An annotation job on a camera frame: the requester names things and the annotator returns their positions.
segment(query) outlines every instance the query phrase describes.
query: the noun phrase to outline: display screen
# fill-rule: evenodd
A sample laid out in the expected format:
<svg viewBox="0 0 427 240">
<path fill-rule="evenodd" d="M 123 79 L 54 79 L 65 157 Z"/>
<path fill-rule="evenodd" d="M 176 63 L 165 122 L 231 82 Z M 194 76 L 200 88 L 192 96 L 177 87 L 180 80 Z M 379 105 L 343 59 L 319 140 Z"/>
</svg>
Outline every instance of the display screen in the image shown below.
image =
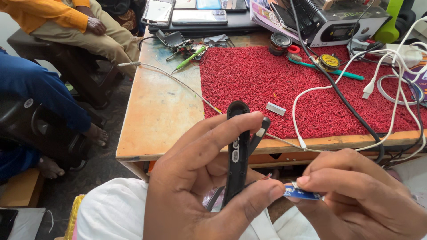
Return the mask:
<svg viewBox="0 0 427 240">
<path fill-rule="evenodd" d="M 346 34 L 347 31 L 348 31 L 348 29 L 345 29 L 345 28 L 344 29 L 337 29 L 333 32 L 332 36 L 342 36 L 342 35 Z"/>
</svg>

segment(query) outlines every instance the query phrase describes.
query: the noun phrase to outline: soldering station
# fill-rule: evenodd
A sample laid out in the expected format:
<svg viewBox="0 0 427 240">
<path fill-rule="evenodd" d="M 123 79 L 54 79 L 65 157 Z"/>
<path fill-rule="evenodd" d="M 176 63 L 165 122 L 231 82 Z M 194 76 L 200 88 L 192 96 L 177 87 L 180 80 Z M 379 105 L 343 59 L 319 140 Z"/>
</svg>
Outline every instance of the soldering station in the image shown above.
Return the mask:
<svg viewBox="0 0 427 240">
<path fill-rule="evenodd" d="M 248 157 L 264 136 L 289 144 L 302 151 L 322 152 L 319 149 L 310 149 L 306 145 L 298 130 L 295 117 L 298 99 L 310 91 L 334 89 L 335 94 L 361 124 L 360 127 L 365 128 L 375 140 L 375 144 L 358 148 L 356 151 L 375 148 L 379 152 L 375 162 L 381 164 L 382 167 L 388 168 L 398 161 L 409 159 L 424 149 L 426 140 L 420 117 L 420 104 L 424 101 L 425 95 L 424 87 L 421 88 L 417 85 L 417 80 L 426 78 L 423 73 L 427 66 L 423 62 L 427 61 L 427 44 L 419 41 L 407 43 L 406 40 L 414 26 L 420 21 L 427 21 L 427 17 L 415 21 L 415 18 L 411 17 L 408 11 L 402 11 L 402 14 L 399 14 L 400 8 L 402 10 L 407 9 L 405 6 L 407 1 L 390 0 L 388 4 L 381 0 L 193 1 L 148 0 L 141 20 L 149 26 L 149 32 L 155 34 L 155 36 L 148 38 L 159 38 L 171 51 L 171 55 L 166 59 L 167 61 L 176 59 L 179 55 L 183 57 L 184 61 L 177 67 L 173 66 L 171 73 L 148 63 L 134 62 L 131 64 L 145 65 L 162 71 L 187 87 L 195 94 L 195 97 L 200 97 L 207 108 L 212 108 L 218 114 L 227 114 L 227 118 L 250 112 L 252 110 L 250 109 L 251 105 L 242 101 L 235 101 L 230 103 L 227 110 L 221 111 L 211 104 L 209 101 L 211 98 L 208 100 L 205 95 L 201 96 L 191 89 L 185 84 L 185 79 L 179 80 L 178 73 L 184 72 L 189 63 L 195 65 L 195 62 L 199 62 L 199 65 L 202 65 L 203 61 L 206 61 L 205 59 L 209 61 L 210 58 L 218 57 L 218 55 L 215 57 L 209 55 L 211 48 L 233 48 L 235 43 L 231 41 L 231 36 L 244 35 L 267 28 L 274 32 L 269 39 L 266 39 L 268 44 L 264 48 L 275 56 L 274 58 L 269 57 L 269 61 L 270 59 L 274 59 L 274 61 L 279 59 L 283 61 L 283 67 L 297 66 L 303 71 L 315 69 L 324 76 L 323 86 L 307 87 L 305 91 L 299 93 L 294 99 L 291 111 L 286 111 L 286 109 L 271 102 L 266 105 L 267 110 L 283 116 L 282 121 L 292 119 L 299 144 L 269 134 L 269 127 L 276 123 L 267 117 L 264 118 L 261 130 L 253 134 L 252 137 L 250 137 L 249 132 L 245 132 L 233 143 L 230 143 L 228 147 L 229 175 L 223 206 L 247 186 L 245 185 L 245 177 Z M 139 41 L 142 43 L 148 38 L 139 39 Z M 331 48 L 331 46 L 337 49 L 345 47 L 347 49 L 346 54 L 337 55 L 334 47 Z M 317 54 L 316 51 L 322 47 L 329 47 L 330 52 Z M 371 63 L 369 65 L 376 69 L 373 76 L 371 74 L 363 74 L 362 76 L 347 71 L 350 64 L 353 66 L 362 62 Z M 389 68 L 392 74 L 378 76 L 379 69 L 384 67 Z M 263 73 L 268 74 L 269 71 L 274 72 L 274 69 L 266 68 Z M 368 101 L 376 85 L 380 93 L 391 102 L 389 108 L 393 111 L 387 133 L 380 136 L 357 113 L 337 86 L 342 77 L 347 77 L 345 81 L 357 81 L 366 85 L 363 92 L 360 92 L 360 98 L 357 101 Z M 381 81 L 384 78 L 396 79 L 398 87 L 395 89 L 396 95 L 394 97 L 389 96 L 383 90 Z M 410 102 L 404 95 L 402 83 L 407 84 L 413 90 L 413 100 Z M 399 100 L 400 95 L 402 95 L 403 101 Z M 400 154 L 384 161 L 383 143 L 393 132 L 398 105 L 406 106 L 413 117 L 416 128 L 420 131 L 419 140 L 409 147 L 418 146 L 418 149 L 412 151 L 409 156 L 401 158 L 402 154 L 409 148 L 403 149 Z M 418 116 L 413 113 L 409 105 L 417 106 Z M 211 201 L 215 202 L 223 189 L 224 187 L 218 188 Z M 296 183 L 292 187 L 287 186 L 285 195 L 320 199 L 318 194 L 304 192 L 298 188 Z M 212 203 L 208 204 L 207 208 L 211 210 Z"/>
</svg>

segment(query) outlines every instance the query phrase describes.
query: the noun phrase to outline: circuit board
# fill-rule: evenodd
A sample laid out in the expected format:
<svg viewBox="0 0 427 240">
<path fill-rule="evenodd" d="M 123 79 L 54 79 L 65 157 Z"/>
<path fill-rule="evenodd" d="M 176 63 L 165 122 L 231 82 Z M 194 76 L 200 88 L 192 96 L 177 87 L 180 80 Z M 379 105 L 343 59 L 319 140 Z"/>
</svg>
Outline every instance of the circuit board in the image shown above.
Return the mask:
<svg viewBox="0 0 427 240">
<path fill-rule="evenodd" d="M 284 197 L 296 197 L 302 199 L 312 199 L 312 200 L 320 200 L 322 196 L 318 193 L 307 192 L 302 189 L 295 189 L 293 186 L 285 186 L 285 194 Z"/>
</svg>

